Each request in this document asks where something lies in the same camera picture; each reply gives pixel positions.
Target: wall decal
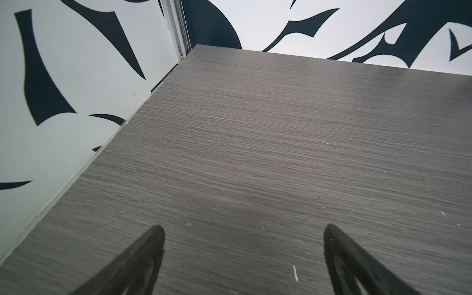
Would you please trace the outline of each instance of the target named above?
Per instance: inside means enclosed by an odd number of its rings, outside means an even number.
[[[241,49],[228,19],[208,0],[182,0],[192,48],[197,44]]]
[[[277,43],[279,43],[283,37],[291,33],[302,33],[307,36],[314,37],[321,25],[338,9],[339,8],[326,10],[315,16],[312,16],[311,18],[296,22],[289,21],[280,35],[274,40],[274,42],[267,46],[267,48],[263,51],[269,51],[272,47],[277,45]]]
[[[395,44],[388,44],[385,39],[382,39],[371,53],[353,59],[353,61],[363,62],[367,56],[386,54],[400,58],[410,67],[428,41],[446,23],[454,22],[472,26],[470,11],[472,11],[472,1],[470,0],[406,0],[370,34],[329,59],[340,59],[382,32],[406,23]]]
[[[454,33],[451,31],[451,29],[449,29],[449,34],[451,36],[451,57],[449,58],[449,61],[452,61],[456,57],[459,57],[460,55],[472,49],[472,44],[462,49],[459,49],[459,45],[457,44],[457,39],[454,36]]]
[[[94,27],[96,27],[111,42],[111,44],[115,46],[118,52],[124,57],[135,72],[144,80],[146,79],[114,11],[96,11],[79,4],[74,0],[61,0],[61,2],[82,15]]]
[[[159,3],[159,7],[160,7],[160,11],[162,12],[162,16],[163,16],[164,18],[166,18],[166,16],[164,15],[164,11],[162,10],[161,0],[157,0],[157,2]]]
[[[109,115],[109,114],[93,114],[89,116],[107,119],[107,120],[117,123],[118,125],[122,125],[125,122],[125,119],[117,117],[117,116]]]
[[[28,109],[36,125],[61,113],[75,113],[54,84],[42,62],[33,33],[31,9],[15,13],[25,55],[24,91]]]
[[[20,187],[20,186],[23,186],[23,185],[25,185],[27,183],[30,183],[30,182],[32,182],[32,180],[30,180],[30,181],[20,181],[20,182],[0,182],[0,190]]]
[[[393,28],[386,30],[385,31],[385,42],[388,44],[395,44],[400,35],[403,32],[403,29],[405,29],[406,23],[394,26]]]

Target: white wall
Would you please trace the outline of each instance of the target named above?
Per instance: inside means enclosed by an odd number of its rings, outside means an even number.
[[[472,75],[472,50],[451,60],[451,34],[458,49],[472,48],[470,0],[182,0],[192,46],[196,43],[265,51],[289,22],[300,22],[337,9],[318,30],[298,23],[269,52],[353,61],[374,52],[363,63]],[[231,34],[214,32],[207,19],[229,22]],[[225,36],[235,36],[224,40]],[[367,43],[339,56],[368,37]],[[383,46],[373,51],[376,46]]]
[[[116,13],[145,79],[104,34],[61,1],[2,1],[0,186],[31,182],[0,190],[0,254],[11,250],[15,239],[22,238],[27,226],[36,222],[35,217],[95,155],[92,149],[106,143],[120,128],[113,121],[90,115],[129,119],[177,64],[158,0],[77,2]],[[34,39],[43,64],[76,112],[57,114],[38,125],[25,99],[24,47],[14,15],[27,9],[32,10]]]

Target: laminate flooring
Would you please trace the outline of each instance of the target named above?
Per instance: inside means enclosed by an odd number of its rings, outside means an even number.
[[[332,294],[328,223],[424,294],[470,294],[471,94],[470,76],[199,45],[1,266],[0,294],[66,294],[154,224],[156,294]]]

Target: wall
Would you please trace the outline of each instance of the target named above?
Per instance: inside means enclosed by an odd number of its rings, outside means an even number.
[[[470,0],[182,0],[192,46],[472,75]]]
[[[177,57],[158,0],[3,1],[0,22],[0,254],[8,254]]]

